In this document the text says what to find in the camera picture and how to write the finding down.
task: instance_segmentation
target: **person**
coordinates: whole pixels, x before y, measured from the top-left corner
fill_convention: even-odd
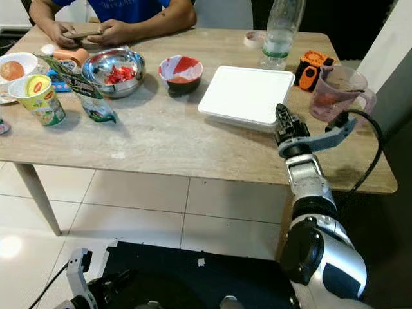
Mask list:
[[[56,21],[55,14],[72,2],[74,0],[33,0],[29,11],[36,25],[66,48],[74,48],[78,43],[63,34],[76,33],[76,30],[70,23]],[[90,35],[87,40],[103,46],[165,35],[196,24],[191,0],[89,0],[89,3],[100,19],[103,32]]]

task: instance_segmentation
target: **human hand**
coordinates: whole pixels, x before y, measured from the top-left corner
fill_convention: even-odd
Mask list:
[[[70,23],[51,21],[44,27],[44,31],[49,38],[61,47],[74,48],[79,45],[76,41],[63,35],[66,32],[76,34],[76,29]]]
[[[133,24],[116,19],[103,22],[100,30],[103,31],[101,35],[89,35],[87,40],[103,46],[118,46],[138,39],[133,35]]]

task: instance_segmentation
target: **human arm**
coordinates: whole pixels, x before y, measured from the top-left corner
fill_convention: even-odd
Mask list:
[[[171,0],[159,14],[140,23],[125,23],[109,19],[100,25],[102,35],[91,35],[88,40],[104,46],[116,46],[148,37],[177,32],[196,24],[196,12],[190,0]]]
[[[33,0],[30,5],[30,17],[36,25],[47,34],[54,42],[62,47],[74,48],[78,44],[71,39],[63,36],[63,33],[76,33],[70,23],[58,22],[55,14],[61,9],[52,0]]]

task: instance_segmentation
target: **table leg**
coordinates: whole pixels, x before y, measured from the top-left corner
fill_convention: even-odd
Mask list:
[[[294,197],[291,190],[288,190],[288,196],[286,197],[285,207],[283,208],[282,222],[281,222],[281,232],[279,235],[279,241],[277,243],[275,260],[280,263],[283,247],[287,241],[287,234],[289,231],[290,223],[292,222],[292,211],[293,211],[293,201]]]
[[[62,232],[33,164],[14,163],[14,165],[54,234],[60,236]]]

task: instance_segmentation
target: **black and orange object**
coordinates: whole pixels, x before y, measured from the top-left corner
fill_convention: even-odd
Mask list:
[[[334,63],[335,59],[324,53],[313,50],[307,51],[301,57],[301,63],[296,70],[295,85],[303,90],[313,91],[321,72],[321,66],[331,66]]]

